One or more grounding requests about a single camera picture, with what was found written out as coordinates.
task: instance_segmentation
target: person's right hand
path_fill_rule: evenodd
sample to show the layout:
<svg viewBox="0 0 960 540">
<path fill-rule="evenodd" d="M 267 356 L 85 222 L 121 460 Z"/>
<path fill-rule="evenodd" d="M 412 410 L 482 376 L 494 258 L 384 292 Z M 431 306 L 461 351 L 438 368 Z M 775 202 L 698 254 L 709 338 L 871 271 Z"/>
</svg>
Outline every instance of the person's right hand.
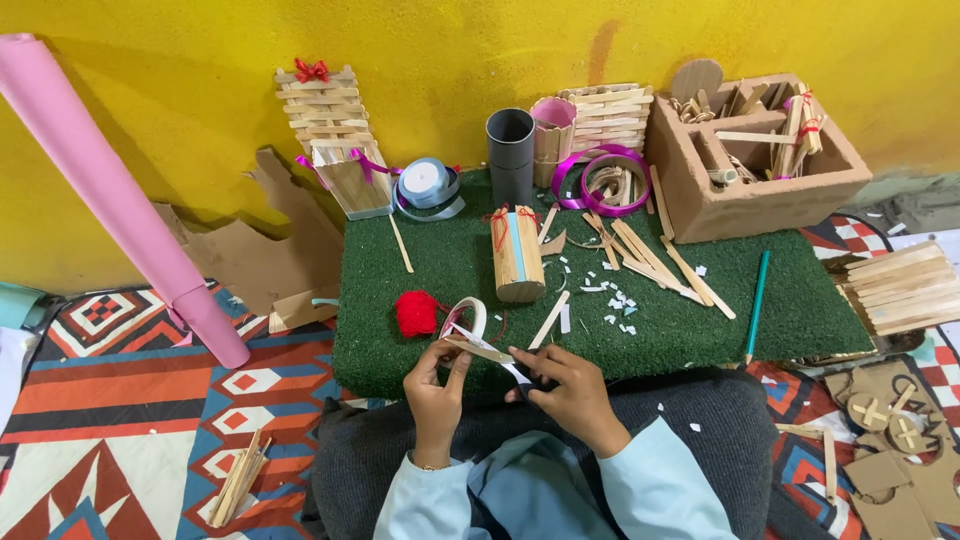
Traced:
<svg viewBox="0 0 960 540">
<path fill-rule="evenodd" d="M 630 434 L 610 407 L 600 368 L 556 345 L 540 349 L 537 356 L 516 347 L 509 350 L 514 359 L 536 372 L 532 376 L 539 374 L 560 383 L 550 392 L 531 390 L 530 401 L 584 441 L 598 458 L 612 457 L 630 443 Z M 511 390 L 504 399 L 516 401 L 516 392 Z"/>
</svg>

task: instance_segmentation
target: green artificial grass mat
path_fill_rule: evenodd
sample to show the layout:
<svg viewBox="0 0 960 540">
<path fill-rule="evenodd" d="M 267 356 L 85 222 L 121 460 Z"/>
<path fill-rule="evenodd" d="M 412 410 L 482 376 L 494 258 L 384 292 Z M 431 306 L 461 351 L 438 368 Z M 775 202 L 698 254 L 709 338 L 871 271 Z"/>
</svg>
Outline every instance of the green artificial grass mat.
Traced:
<svg viewBox="0 0 960 540">
<path fill-rule="evenodd" d="M 571 171 L 564 190 L 572 189 L 577 169 Z M 461 195 L 467 207 L 452 219 L 418 223 L 395 214 L 415 273 L 408 274 L 394 239 L 390 220 L 385 217 L 347 222 L 340 287 L 340 313 L 333 350 L 337 382 L 364 397 L 403 398 L 403 378 L 434 338 L 404 338 L 397 328 L 394 302 L 404 291 L 423 289 L 441 304 L 453 306 L 467 296 L 479 298 L 487 307 L 484 337 L 493 339 L 502 326 L 493 318 L 506 310 L 506 330 L 494 345 L 506 351 L 508 345 L 525 348 L 543 324 L 560 296 L 554 292 L 564 282 L 564 263 L 559 256 L 544 260 L 553 263 L 544 269 L 547 292 L 533 304 L 505 304 L 496 299 L 493 282 L 490 225 L 481 222 L 493 211 L 490 175 L 487 170 L 464 173 Z M 545 219 L 554 202 L 546 193 L 534 198 L 534 209 Z M 414 210 L 418 213 L 433 211 Z M 581 210 L 557 212 L 549 236 L 566 229 L 568 239 L 595 243 L 598 238 L 581 216 Z M 604 218 L 612 232 L 611 219 Z M 662 230 L 656 215 L 645 210 L 624 219 L 657 257 L 681 282 L 680 268 L 660 242 Z M 770 250 L 770 270 L 763 296 L 755 359 L 785 359 L 855 353 L 873 349 L 870 337 L 856 313 L 837 293 L 830 277 L 813 254 L 813 249 L 796 230 L 760 234 L 747 238 L 677 245 L 692 267 L 704 265 L 704 280 L 736 313 L 728 320 L 717 307 L 703 307 L 660 289 L 654 282 L 622 268 L 604 270 L 603 250 L 588 250 L 566 244 L 570 274 L 566 289 L 571 292 L 571 332 L 560 334 L 555 326 L 551 339 L 570 352 L 596 363 L 607 379 L 654 375 L 735 362 L 743 359 L 747 329 L 756 287 L 760 254 Z M 637 303 L 637 311 L 623 316 L 623 310 L 607 306 L 612 290 L 587 293 L 590 279 L 616 283 Z M 604 316 L 616 316 L 611 325 Z M 438 311 L 438 327 L 444 314 Z M 619 323 L 634 326 L 636 335 L 620 330 Z M 468 393 L 506 391 L 516 384 L 501 367 L 483 358 L 470 366 Z"/>
</svg>

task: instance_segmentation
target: colored pencil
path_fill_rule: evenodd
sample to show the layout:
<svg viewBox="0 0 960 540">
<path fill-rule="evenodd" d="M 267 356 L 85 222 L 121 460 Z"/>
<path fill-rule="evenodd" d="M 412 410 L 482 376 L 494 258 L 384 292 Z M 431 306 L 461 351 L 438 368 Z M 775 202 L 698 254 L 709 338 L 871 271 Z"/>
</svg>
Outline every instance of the colored pencil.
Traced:
<svg viewBox="0 0 960 540">
<path fill-rule="evenodd" d="M 754 345 L 756 344 L 756 327 L 760 322 L 760 304 L 763 302 L 763 285 L 767 281 L 767 266 L 770 263 L 770 250 L 763 252 L 760 258 L 760 271 L 756 277 L 756 293 L 754 293 L 754 312 L 750 315 L 750 334 L 747 336 L 747 363 L 754 359 Z"/>
</svg>

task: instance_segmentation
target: pink paper roll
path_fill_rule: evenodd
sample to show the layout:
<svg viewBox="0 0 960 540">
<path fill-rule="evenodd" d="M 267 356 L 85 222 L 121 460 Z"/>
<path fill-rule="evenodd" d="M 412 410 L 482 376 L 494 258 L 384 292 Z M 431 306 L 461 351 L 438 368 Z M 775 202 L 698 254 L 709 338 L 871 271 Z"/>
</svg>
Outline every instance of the pink paper roll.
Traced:
<svg viewBox="0 0 960 540">
<path fill-rule="evenodd" d="M 243 365 L 250 351 L 207 292 L 203 276 L 110 148 L 53 55 L 32 34 L 0 35 L 0 94 L 167 306 L 220 363 Z"/>
</svg>

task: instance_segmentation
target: hand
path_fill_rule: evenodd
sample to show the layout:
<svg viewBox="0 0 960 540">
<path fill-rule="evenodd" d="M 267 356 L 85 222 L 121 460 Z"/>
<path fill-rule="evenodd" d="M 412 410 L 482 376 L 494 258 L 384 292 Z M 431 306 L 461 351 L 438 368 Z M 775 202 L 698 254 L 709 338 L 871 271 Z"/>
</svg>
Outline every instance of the hand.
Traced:
<svg viewBox="0 0 960 540">
<path fill-rule="evenodd" d="M 531 376 L 560 383 L 550 392 L 531 390 L 530 401 L 587 443 L 597 457 L 612 457 L 630 443 L 630 434 L 610 407 L 603 373 L 592 362 L 556 345 L 547 345 L 536 356 L 516 347 L 510 348 L 510 354 L 530 368 Z M 504 397 L 507 402 L 519 398 L 516 388 Z"/>
<path fill-rule="evenodd" d="M 449 337 L 466 341 L 459 335 Z M 437 364 L 452 358 L 455 359 L 450 368 L 450 377 L 446 380 L 446 386 L 440 386 Z M 440 339 L 427 347 L 417 365 L 403 379 L 403 390 L 417 424 L 414 465 L 421 469 L 424 466 L 443 469 L 450 464 L 450 443 L 460 423 L 464 379 L 471 360 L 473 355 Z"/>
</svg>

